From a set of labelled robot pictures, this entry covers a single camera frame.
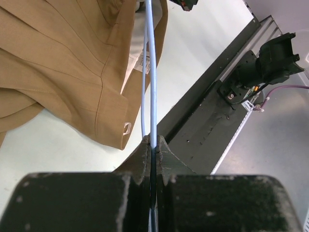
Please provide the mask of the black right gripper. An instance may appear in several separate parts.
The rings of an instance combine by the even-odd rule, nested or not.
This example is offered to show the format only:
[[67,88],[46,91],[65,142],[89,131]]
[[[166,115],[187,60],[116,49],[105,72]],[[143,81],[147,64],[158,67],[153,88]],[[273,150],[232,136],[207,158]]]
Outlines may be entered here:
[[179,5],[184,11],[191,11],[197,5],[198,0],[170,0],[174,4]]

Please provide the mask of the light blue wire hanger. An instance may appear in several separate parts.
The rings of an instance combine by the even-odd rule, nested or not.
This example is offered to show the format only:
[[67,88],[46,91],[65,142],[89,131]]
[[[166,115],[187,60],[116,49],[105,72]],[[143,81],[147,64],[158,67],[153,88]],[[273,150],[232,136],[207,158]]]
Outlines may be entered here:
[[143,84],[146,75],[146,48],[149,49],[150,60],[150,146],[151,146],[151,164],[150,164],[150,231],[158,231],[156,215],[156,147],[157,147],[157,83],[156,83],[156,52],[155,36],[153,24],[152,2],[145,1],[145,27],[144,27],[144,47],[143,47]]

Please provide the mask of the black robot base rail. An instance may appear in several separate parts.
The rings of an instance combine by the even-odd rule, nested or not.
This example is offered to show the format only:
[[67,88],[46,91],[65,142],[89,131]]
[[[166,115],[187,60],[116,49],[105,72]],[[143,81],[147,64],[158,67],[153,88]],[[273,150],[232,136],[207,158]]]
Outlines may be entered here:
[[211,174],[247,111],[234,110],[217,93],[236,65],[281,35],[273,17],[254,18],[158,124],[170,150],[196,174]]

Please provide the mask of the tan brown skirt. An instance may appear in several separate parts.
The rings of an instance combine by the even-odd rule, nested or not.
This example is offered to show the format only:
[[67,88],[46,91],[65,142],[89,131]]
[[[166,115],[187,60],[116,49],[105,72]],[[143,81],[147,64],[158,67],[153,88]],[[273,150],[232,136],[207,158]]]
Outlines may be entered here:
[[0,3],[0,137],[49,110],[124,149],[140,108],[145,8],[135,0]]

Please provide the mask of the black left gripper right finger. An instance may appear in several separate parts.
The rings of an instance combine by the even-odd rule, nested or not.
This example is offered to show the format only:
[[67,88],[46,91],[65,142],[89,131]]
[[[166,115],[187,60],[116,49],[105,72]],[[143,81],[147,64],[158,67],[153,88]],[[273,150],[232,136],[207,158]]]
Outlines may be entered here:
[[196,174],[157,138],[161,232],[299,232],[286,189],[268,175]]

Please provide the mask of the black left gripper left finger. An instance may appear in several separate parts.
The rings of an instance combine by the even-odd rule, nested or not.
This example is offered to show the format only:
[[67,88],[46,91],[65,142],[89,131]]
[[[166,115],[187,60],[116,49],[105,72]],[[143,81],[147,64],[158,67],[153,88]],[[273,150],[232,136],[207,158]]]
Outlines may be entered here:
[[113,172],[29,173],[0,220],[3,232],[146,232],[150,138]]

